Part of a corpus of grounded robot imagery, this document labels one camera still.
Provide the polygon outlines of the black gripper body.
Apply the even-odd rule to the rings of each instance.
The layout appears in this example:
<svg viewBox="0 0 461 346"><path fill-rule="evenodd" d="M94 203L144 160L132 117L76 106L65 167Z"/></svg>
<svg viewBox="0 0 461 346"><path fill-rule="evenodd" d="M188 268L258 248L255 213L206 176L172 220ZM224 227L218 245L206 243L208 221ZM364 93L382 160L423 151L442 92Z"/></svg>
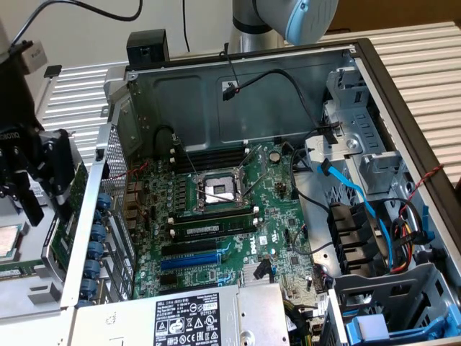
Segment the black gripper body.
<svg viewBox="0 0 461 346"><path fill-rule="evenodd" d="M42 164L39 122L1 123L1 173L37 168Z"/></svg>

